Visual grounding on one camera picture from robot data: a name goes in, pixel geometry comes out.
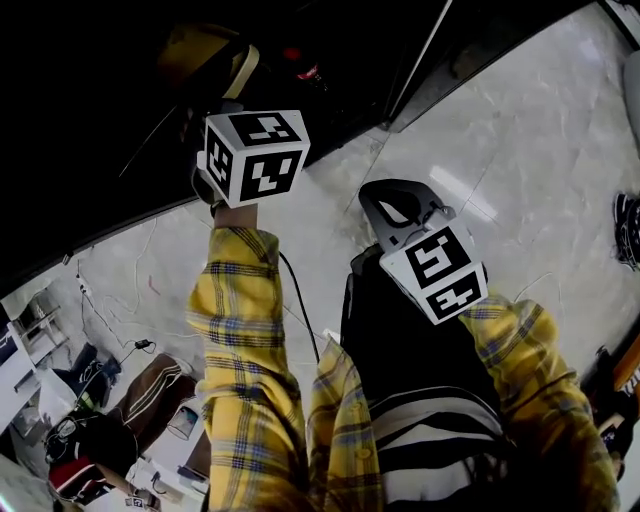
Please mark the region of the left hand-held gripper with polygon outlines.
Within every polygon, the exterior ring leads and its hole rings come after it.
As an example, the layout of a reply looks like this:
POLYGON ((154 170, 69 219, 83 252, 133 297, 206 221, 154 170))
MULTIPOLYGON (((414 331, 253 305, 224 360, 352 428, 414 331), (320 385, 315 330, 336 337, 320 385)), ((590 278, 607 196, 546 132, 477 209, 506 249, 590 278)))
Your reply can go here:
POLYGON ((205 203, 230 208, 290 193, 311 142, 298 110, 242 111, 204 119, 192 187, 205 203))

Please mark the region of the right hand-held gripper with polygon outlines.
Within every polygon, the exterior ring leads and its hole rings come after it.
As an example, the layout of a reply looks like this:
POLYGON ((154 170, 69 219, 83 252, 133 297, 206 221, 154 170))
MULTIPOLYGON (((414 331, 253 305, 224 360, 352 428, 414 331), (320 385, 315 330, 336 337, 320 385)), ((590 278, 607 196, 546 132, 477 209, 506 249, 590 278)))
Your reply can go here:
POLYGON ((464 222, 426 184, 365 183, 358 198, 379 239, 409 234, 380 258, 381 268, 434 325, 488 297, 484 265, 464 222), (424 221, 420 228, 413 228, 424 221))

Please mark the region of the cream plastic tray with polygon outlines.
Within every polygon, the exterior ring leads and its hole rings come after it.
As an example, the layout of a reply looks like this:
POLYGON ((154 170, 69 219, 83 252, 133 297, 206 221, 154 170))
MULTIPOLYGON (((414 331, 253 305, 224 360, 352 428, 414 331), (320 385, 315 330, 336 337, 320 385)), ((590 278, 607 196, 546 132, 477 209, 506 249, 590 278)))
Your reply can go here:
POLYGON ((259 60, 259 50, 237 32, 210 23, 185 23, 173 29, 157 64, 174 91, 234 100, 259 60))

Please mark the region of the person's left forearm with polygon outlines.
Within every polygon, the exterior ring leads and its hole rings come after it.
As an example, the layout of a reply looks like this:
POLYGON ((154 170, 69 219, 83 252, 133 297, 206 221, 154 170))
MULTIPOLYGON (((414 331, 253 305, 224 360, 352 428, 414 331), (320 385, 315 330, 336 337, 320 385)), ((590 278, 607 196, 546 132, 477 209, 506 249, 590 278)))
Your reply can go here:
POLYGON ((202 337, 208 512, 313 512, 301 393, 286 357, 279 242, 219 205, 187 320, 202 337))

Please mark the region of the person's right forearm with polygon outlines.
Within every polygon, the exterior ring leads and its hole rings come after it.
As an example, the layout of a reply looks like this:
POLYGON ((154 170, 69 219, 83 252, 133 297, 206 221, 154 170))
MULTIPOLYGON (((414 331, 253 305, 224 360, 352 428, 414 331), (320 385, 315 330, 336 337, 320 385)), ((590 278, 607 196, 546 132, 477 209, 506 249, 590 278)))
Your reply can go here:
POLYGON ((618 512, 614 464, 551 314, 531 300, 491 295, 460 321, 493 381, 515 446, 516 502, 535 512, 618 512))

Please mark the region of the dark soda bottle red label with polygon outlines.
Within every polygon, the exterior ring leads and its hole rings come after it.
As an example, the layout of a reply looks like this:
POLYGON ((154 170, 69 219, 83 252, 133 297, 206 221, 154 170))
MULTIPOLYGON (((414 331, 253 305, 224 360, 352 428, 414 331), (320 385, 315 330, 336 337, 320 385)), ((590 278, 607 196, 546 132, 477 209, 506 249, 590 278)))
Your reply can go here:
POLYGON ((282 63, 287 72, 298 82, 312 87, 320 93, 327 93, 329 86, 320 73, 318 59, 300 47, 288 46, 282 49, 282 63))

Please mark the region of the person's black trousers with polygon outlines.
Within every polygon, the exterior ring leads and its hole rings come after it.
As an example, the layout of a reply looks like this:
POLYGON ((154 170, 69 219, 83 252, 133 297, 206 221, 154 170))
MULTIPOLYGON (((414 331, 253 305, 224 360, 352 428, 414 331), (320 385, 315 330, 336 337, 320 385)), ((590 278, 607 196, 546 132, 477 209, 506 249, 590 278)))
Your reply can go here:
POLYGON ((498 408, 493 382, 458 319, 434 325, 381 268, 374 244, 351 261, 340 344, 370 402, 431 387, 464 389, 498 408))

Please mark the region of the black white sneaker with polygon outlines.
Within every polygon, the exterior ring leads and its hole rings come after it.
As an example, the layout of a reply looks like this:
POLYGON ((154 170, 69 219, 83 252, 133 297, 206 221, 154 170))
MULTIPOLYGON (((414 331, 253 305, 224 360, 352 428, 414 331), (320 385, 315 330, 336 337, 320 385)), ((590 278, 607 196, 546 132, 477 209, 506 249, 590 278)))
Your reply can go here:
POLYGON ((613 203, 616 258, 640 271, 640 197, 619 192, 613 203))

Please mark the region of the person's striped shirt torso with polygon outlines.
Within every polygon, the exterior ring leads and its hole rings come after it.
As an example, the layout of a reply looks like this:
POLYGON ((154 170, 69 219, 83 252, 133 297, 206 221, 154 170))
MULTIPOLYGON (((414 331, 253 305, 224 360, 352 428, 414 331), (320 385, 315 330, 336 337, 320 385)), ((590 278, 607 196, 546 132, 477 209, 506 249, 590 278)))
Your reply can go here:
POLYGON ((467 510, 495 498, 511 445, 497 413, 456 386, 368 402, 360 375, 329 338, 308 421, 310 495, 324 512, 467 510))

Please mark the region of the wooden shelf unit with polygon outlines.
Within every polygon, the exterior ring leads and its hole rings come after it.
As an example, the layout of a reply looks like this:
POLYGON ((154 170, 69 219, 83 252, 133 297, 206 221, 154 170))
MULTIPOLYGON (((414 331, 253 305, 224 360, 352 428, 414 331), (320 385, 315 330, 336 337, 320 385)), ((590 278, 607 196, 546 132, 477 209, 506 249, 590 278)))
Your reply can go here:
POLYGON ((601 347, 582 389, 607 450, 624 459, 640 420, 640 337, 623 355, 601 347))

